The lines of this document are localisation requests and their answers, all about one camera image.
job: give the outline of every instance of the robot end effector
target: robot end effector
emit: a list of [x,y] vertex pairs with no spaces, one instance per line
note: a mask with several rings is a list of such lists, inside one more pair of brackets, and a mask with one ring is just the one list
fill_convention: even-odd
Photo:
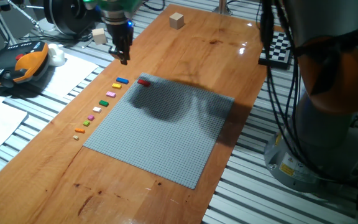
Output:
[[107,30],[112,37],[112,47],[109,53],[121,64],[127,65],[130,60],[129,49],[134,36],[132,16],[142,4],[142,0],[83,0],[88,10],[100,7],[102,20],[106,23]]

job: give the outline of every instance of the orange lego brick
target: orange lego brick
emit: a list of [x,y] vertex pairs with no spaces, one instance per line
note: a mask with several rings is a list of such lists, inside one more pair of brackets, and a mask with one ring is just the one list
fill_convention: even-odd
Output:
[[85,130],[81,129],[81,128],[76,128],[74,131],[78,132],[78,133],[83,133],[83,134],[85,133]]

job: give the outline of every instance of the pink lego brick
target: pink lego brick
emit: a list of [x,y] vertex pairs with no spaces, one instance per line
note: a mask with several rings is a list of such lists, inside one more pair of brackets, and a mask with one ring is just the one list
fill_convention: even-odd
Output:
[[111,98],[115,98],[115,97],[116,97],[116,94],[113,93],[113,92],[108,91],[108,92],[106,93],[106,96],[111,97]]
[[88,120],[93,121],[93,120],[94,120],[94,116],[93,116],[93,115],[89,115],[89,116],[88,116]]

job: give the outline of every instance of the yellow lego brick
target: yellow lego brick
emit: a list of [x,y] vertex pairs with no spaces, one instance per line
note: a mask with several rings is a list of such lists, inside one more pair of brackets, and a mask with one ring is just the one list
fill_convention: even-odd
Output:
[[85,133],[85,130],[81,129],[81,128],[76,128],[74,131],[78,132],[78,133],[83,133],[83,134]]
[[117,88],[117,89],[121,89],[121,84],[113,83],[112,87]]

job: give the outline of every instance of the green lego brick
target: green lego brick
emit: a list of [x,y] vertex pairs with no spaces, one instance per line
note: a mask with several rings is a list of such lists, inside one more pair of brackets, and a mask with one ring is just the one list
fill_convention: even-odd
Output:
[[104,101],[104,100],[101,100],[99,101],[99,105],[102,105],[102,106],[109,106],[109,103]]

